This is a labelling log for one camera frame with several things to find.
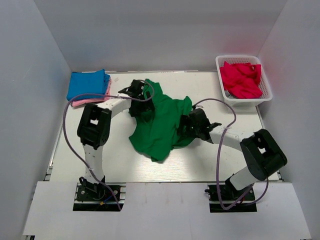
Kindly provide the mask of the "green t shirt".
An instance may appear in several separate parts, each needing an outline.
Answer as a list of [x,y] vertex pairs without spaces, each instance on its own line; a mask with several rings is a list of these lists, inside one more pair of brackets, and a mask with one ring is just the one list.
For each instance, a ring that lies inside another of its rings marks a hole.
[[171,150],[184,148],[194,140],[177,133],[181,116],[192,110],[192,101],[189,96],[173,99],[163,93],[158,82],[149,79],[146,82],[148,84],[143,93],[154,93],[154,111],[149,110],[135,117],[136,128],[129,140],[138,153],[150,157],[153,162],[162,162]]

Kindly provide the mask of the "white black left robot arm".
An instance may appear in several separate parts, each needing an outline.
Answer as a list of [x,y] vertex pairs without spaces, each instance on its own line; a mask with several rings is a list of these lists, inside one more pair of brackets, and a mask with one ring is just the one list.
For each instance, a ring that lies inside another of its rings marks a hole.
[[103,172],[103,147],[110,136],[111,120],[125,110],[132,117],[143,112],[155,111],[152,97],[155,90],[146,80],[134,79],[116,97],[109,97],[104,105],[88,104],[84,107],[77,128],[77,136],[84,150],[85,174],[80,184],[99,200],[105,196],[105,174]]

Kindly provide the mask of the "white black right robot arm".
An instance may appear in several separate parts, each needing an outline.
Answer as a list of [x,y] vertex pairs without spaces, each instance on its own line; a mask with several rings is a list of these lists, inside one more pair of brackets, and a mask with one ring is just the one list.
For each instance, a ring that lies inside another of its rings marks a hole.
[[286,155],[268,130],[260,129],[253,133],[228,130],[223,134],[225,130],[227,128],[221,123],[211,123],[200,108],[182,115],[177,130],[179,136],[222,144],[243,154],[246,167],[220,186],[224,199],[238,199],[248,186],[266,180],[288,163]]

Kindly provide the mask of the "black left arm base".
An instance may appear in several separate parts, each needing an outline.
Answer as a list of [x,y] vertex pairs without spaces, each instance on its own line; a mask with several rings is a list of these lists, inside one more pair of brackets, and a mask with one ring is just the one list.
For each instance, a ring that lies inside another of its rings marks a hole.
[[[110,184],[109,187],[115,194],[122,208],[126,198],[126,185],[124,183]],[[102,195],[88,190],[80,183],[77,184],[73,202],[74,212],[119,212],[120,209],[109,189],[103,190]]]

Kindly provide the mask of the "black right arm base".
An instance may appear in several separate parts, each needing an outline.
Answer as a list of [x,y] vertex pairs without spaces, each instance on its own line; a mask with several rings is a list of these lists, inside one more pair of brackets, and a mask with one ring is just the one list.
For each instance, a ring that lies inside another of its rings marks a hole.
[[[209,211],[210,213],[255,213],[257,212],[256,204],[249,205],[250,202],[253,202],[255,198],[255,193],[253,189],[251,189],[244,197],[242,197],[235,206],[230,208],[229,210],[224,210],[218,198],[217,185],[212,184],[208,185],[207,189],[204,192],[208,195],[209,198]],[[241,191],[233,192],[230,188],[228,188],[225,184],[220,185],[220,195],[222,203],[225,207],[228,207],[237,200],[242,193],[245,192],[245,189]]]

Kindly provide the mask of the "folded blue t shirt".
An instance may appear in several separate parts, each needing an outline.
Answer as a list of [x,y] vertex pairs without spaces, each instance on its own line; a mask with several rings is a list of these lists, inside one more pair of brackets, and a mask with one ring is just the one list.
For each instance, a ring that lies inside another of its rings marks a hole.
[[110,76],[104,69],[96,72],[72,72],[66,99],[81,95],[76,100],[102,98],[106,94]]

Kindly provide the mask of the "crumpled red t shirt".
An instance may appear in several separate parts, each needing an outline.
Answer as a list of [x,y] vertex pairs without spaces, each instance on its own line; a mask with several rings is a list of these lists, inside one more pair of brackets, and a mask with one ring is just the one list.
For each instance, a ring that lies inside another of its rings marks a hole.
[[233,63],[226,61],[219,68],[225,91],[238,99],[258,99],[263,92],[259,88],[262,76],[260,64]]

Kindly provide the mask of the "folded pink t shirt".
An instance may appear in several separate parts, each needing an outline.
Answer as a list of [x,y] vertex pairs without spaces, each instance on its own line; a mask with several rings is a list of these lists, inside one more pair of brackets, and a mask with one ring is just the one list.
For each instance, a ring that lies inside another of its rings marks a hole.
[[80,99],[80,100],[75,100],[71,103],[71,106],[73,108],[82,106],[84,104],[88,103],[100,103],[100,102],[105,102],[106,100],[109,99],[108,94],[110,93],[110,88],[111,88],[112,80],[111,77],[108,75],[107,76],[107,89],[105,91],[104,97],[102,96],[96,96],[95,98],[85,98],[85,99]]

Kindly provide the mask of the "white plastic basket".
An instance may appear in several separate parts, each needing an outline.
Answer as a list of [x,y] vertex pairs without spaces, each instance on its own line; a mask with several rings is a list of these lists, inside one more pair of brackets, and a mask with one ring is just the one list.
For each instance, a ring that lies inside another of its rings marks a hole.
[[215,58],[223,100],[232,106],[257,106],[273,94],[260,60],[253,55]]

